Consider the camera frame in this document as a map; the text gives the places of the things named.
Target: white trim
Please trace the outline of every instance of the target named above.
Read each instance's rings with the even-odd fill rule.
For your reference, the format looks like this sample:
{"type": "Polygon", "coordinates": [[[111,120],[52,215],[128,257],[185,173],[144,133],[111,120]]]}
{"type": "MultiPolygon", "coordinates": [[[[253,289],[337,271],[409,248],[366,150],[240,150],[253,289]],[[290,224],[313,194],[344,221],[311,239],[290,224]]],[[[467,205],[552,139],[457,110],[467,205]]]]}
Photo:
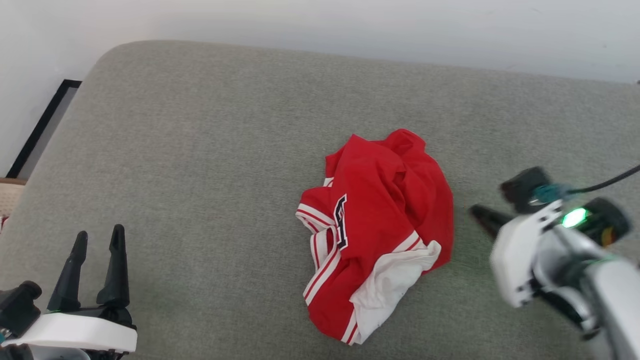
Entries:
{"type": "Polygon", "coordinates": [[[340,262],[340,252],[337,251],[335,253],[335,256],[333,257],[333,259],[327,264],[326,271],[322,274],[322,276],[320,276],[319,280],[314,285],[314,287],[310,289],[310,291],[308,293],[308,296],[305,299],[305,302],[307,303],[307,306],[309,304],[311,304],[311,302],[313,301],[313,299],[316,296],[317,292],[320,290],[320,288],[322,288],[322,285],[324,284],[324,282],[329,278],[329,276],[331,276],[331,274],[333,274],[333,271],[338,266],[339,262],[340,262]]]}
{"type": "Polygon", "coordinates": [[[307,213],[310,213],[311,215],[317,217],[318,219],[326,222],[329,225],[334,225],[335,224],[335,222],[333,221],[332,218],[326,216],[325,214],[323,214],[320,211],[312,208],[309,205],[300,204],[300,205],[298,205],[298,210],[306,211],[307,213]]]}
{"type": "Polygon", "coordinates": [[[426,248],[427,246],[424,244],[424,240],[420,238],[420,241],[415,243],[415,245],[412,248],[408,249],[407,251],[424,250],[426,248]]]}
{"type": "Polygon", "coordinates": [[[340,339],[340,341],[342,341],[343,343],[346,343],[347,341],[349,341],[349,336],[351,336],[351,332],[353,331],[353,327],[355,325],[356,325],[356,311],[354,309],[353,312],[351,313],[351,319],[349,319],[347,328],[344,330],[344,335],[342,335],[342,339],[340,339]]]}
{"type": "Polygon", "coordinates": [[[329,276],[331,276],[335,268],[338,266],[339,262],[340,262],[340,252],[338,251],[338,245],[335,242],[335,237],[333,237],[333,248],[331,249],[331,252],[327,255],[326,259],[322,262],[322,265],[320,266],[320,268],[318,268],[314,276],[311,278],[311,280],[307,284],[305,291],[303,292],[303,296],[306,298],[305,302],[307,303],[307,306],[311,304],[311,301],[314,299],[315,295],[320,290],[324,282],[329,278],[329,276]]]}
{"type": "Polygon", "coordinates": [[[418,237],[418,233],[413,231],[411,235],[409,235],[409,237],[404,239],[398,246],[396,246],[396,248],[392,252],[407,251],[411,247],[411,245],[415,243],[415,240],[418,240],[418,237]]]}
{"type": "Polygon", "coordinates": [[[304,225],[307,229],[309,229],[309,231],[311,231],[312,234],[316,234],[318,229],[324,229],[324,225],[315,222],[313,220],[310,220],[309,218],[305,217],[305,214],[303,213],[296,213],[296,218],[298,218],[298,220],[302,221],[302,225],[304,225]]]}
{"type": "Polygon", "coordinates": [[[360,341],[359,337],[360,337],[360,328],[357,328],[356,331],[353,333],[353,337],[351,338],[351,341],[349,341],[349,346],[355,343],[356,338],[358,338],[358,341],[360,341]]]}

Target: white stripe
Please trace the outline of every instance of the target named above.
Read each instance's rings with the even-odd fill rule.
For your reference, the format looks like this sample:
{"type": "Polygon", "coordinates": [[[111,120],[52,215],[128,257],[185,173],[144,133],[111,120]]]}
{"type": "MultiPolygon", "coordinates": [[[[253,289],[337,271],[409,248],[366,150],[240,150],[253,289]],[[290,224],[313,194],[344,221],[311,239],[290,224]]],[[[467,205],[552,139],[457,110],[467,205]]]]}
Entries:
{"type": "MultiPolygon", "coordinates": [[[[333,234],[335,234],[336,232],[335,227],[331,226],[330,229],[332,230],[333,234]]],[[[337,246],[335,244],[335,237],[333,237],[333,247],[331,249],[331,252],[327,255],[326,259],[322,260],[321,264],[319,264],[320,268],[318,268],[318,270],[316,270],[316,273],[311,277],[311,281],[309,281],[309,283],[307,284],[307,287],[305,288],[305,291],[302,293],[303,296],[307,296],[307,293],[309,292],[309,288],[311,287],[311,284],[314,283],[316,277],[318,277],[318,275],[326,265],[327,259],[330,258],[331,255],[333,255],[333,253],[336,251],[336,248],[337,246]]]]}
{"type": "Polygon", "coordinates": [[[337,246],[335,246],[334,244],[333,248],[331,249],[331,252],[327,255],[327,258],[322,262],[322,265],[320,265],[318,270],[316,270],[316,273],[311,277],[311,280],[307,284],[307,287],[305,288],[305,291],[302,293],[302,295],[307,296],[307,293],[309,292],[309,288],[311,287],[311,284],[313,284],[314,281],[316,280],[316,277],[320,275],[320,273],[322,272],[322,269],[324,269],[325,266],[328,265],[327,260],[329,260],[329,258],[333,255],[333,253],[336,251],[336,248],[337,246]]]}
{"type": "Polygon", "coordinates": [[[318,236],[318,234],[313,234],[311,235],[311,258],[314,260],[314,268],[316,270],[318,270],[318,263],[316,261],[316,237],[318,236]]]}
{"type": "Polygon", "coordinates": [[[404,239],[400,245],[396,246],[396,248],[392,251],[392,252],[403,252],[403,251],[407,251],[409,249],[409,247],[411,245],[413,245],[413,243],[415,243],[415,240],[418,240],[418,233],[416,233],[415,231],[411,233],[411,235],[409,235],[408,238],[404,239]]]}
{"type": "Polygon", "coordinates": [[[356,311],[354,309],[353,312],[351,313],[351,319],[347,324],[347,329],[344,331],[344,335],[342,335],[342,339],[340,339],[340,341],[342,341],[343,343],[346,343],[347,341],[349,341],[349,335],[351,335],[351,331],[353,331],[353,327],[355,325],[356,325],[356,311]]]}
{"type": "Polygon", "coordinates": [[[298,209],[299,209],[299,210],[304,210],[304,211],[306,211],[307,213],[310,213],[311,215],[314,215],[315,217],[317,217],[318,219],[320,219],[320,220],[322,220],[322,221],[326,222],[326,223],[327,223],[327,224],[329,224],[329,225],[333,225],[333,224],[334,224],[334,221],[333,221],[333,219],[332,219],[332,218],[330,218],[330,217],[326,216],[325,214],[323,214],[323,213],[321,213],[320,211],[318,211],[318,210],[316,210],[316,209],[312,208],[312,207],[311,207],[311,206],[309,206],[309,205],[300,204],[300,205],[298,205],[298,209]]]}
{"type": "Polygon", "coordinates": [[[326,271],[324,272],[324,274],[322,274],[322,276],[320,276],[318,282],[314,285],[313,288],[310,289],[309,295],[308,295],[307,299],[305,300],[305,302],[307,303],[307,306],[309,304],[311,304],[311,302],[313,301],[315,295],[317,294],[318,291],[320,291],[320,288],[322,288],[322,285],[329,278],[329,276],[331,276],[331,274],[333,273],[335,268],[338,266],[339,262],[340,262],[340,252],[338,251],[338,252],[336,252],[335,256],[333,257],[333,260],[331,260],[331,262],[327,264],[326,271]]]}
{"type": "Polygon", "coordinates": [[[349,342],[349,346],[353,345],[353,343],[356,341],[356,338],[359,336],[360,334],[360,328],[356,329],[356,332],[353,333],[353,337],[351,338],[351,341],[349,342]]]}
{"type": "Polygon", "coordinates": [[[302,225],[304,225],[307,229],[309,229],[311,231],[312,234],[316,233],[316,230],[314,230],[314,228],[310,225],[311,221],[307,220],[304,217],[304,214],[302,213],[296,213],[296,218],[298,218],[298,220],[302,221],[302,225]]]}

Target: red jersey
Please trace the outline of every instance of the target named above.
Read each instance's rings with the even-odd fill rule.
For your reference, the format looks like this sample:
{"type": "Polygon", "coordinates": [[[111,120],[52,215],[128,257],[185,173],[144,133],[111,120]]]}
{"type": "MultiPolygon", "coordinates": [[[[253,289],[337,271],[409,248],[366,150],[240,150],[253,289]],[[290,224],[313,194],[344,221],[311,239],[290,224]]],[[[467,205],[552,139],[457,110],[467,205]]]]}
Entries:
{"type": "Polygon", "coordinates": [[[453,197],[424,148],[405,129],[353,135],[326,157],[324,186],[303,193],[296,216],[316,266],[303,294],[322,333],[362,343],[420,274],[450,260],[453,197]]]}

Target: couch cushion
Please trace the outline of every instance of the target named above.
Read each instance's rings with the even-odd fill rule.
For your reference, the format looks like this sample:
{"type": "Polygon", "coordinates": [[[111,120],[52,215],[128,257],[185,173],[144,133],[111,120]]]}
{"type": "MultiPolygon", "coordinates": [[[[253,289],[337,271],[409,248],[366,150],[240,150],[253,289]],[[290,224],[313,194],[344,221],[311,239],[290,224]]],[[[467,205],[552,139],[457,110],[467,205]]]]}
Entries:
{"type": "MultiPolygon", "coordinates": [[[[507,210],[498,185],[543,165],[591,185],[638,161],[640,88],[507,72],[194,42],[119,46],[96,64],[0,237],[0,288],[48,296],[80,230],[80,299],[95,303],[116,223],[126,228],[131,359],[577,358],[546,305],[511,309],[491,242],[467,208],[507,210]],[[324,156],[356,133],[427,141],[455,201],[452,262],[421,278],[362,346],[318,332],[314,272],[294,212],[324,156]]],[[[609,195],[640,218],[638,179],[609,195]]],[[[638,257],[637,236],[618,251],[638,257]]]]}

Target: teal connector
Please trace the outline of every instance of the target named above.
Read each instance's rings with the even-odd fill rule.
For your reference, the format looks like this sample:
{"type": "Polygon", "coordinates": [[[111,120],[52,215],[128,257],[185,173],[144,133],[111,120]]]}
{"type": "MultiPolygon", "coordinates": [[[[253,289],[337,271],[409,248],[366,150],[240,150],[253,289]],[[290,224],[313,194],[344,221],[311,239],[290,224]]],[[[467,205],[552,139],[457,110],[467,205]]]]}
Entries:
{"type": "Polygon", "coordinates": [[[548,204],[560,199],[568,200],[572,197],[572,195],[569,194],[569,190],[571,189],[571,186],[566,184],[551,184],[536,188],[533,191],[533,195],[540,202],[548,204]]]}

